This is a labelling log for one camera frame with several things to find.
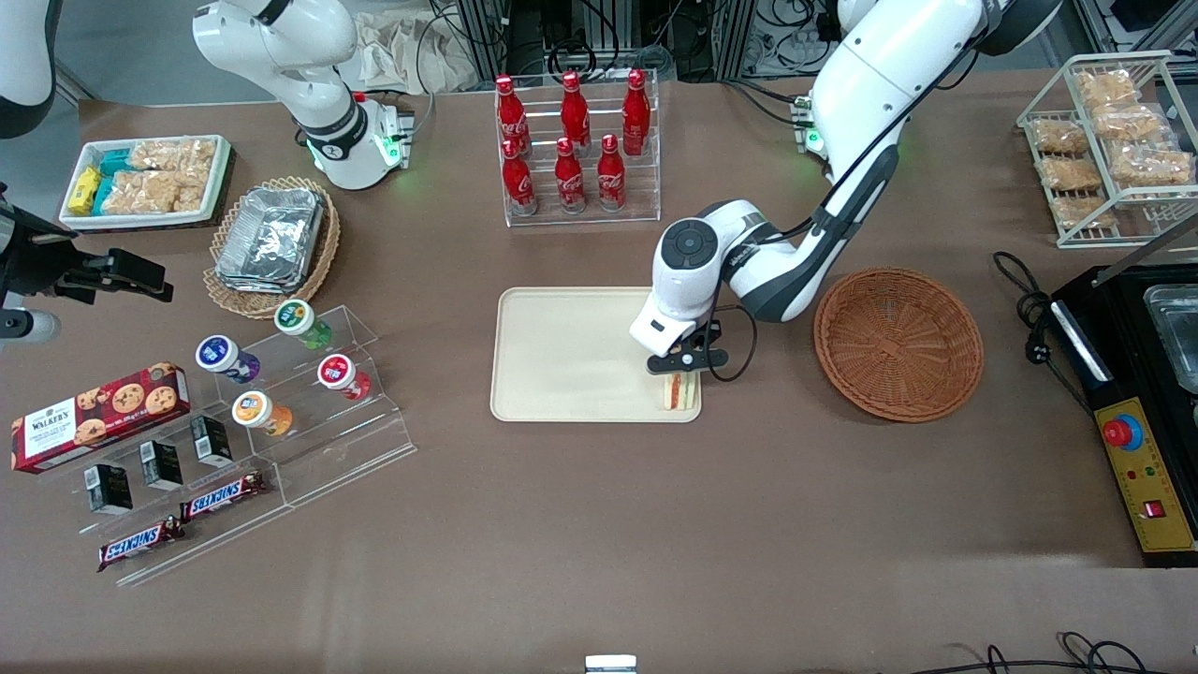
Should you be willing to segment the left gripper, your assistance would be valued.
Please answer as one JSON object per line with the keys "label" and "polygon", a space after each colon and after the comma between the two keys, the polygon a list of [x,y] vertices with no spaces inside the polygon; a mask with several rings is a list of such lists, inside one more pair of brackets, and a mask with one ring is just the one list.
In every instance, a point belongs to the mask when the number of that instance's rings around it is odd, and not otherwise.
{"label": "left gripper", "polygon": [[[727,366],[727,351],[714,346],[724,336],[722,324],[706,323],[697,329],[698,318],[701,302],[692,296],[670,295],[659,287],[651,290],[629,326],[630,338],[653,354],[646,362],[648,372],[718,371]],[[673,348],[684,338],[689,338],[690,350]]]}

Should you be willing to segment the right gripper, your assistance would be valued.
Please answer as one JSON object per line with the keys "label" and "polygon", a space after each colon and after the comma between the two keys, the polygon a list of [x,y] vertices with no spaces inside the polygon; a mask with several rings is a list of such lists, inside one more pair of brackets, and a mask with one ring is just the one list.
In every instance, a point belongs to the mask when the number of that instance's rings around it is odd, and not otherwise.
{"label": "right gripper", "polygon": [[120,248],[109,249],[109,284],[99,268],[104,257],[79,251],[63,227],[52,225],[22,208],[4,208],[4,259],[1,295],[58,296],[85,304],[95,295],[131,293],[153,300],[174,300],[167,269]]}

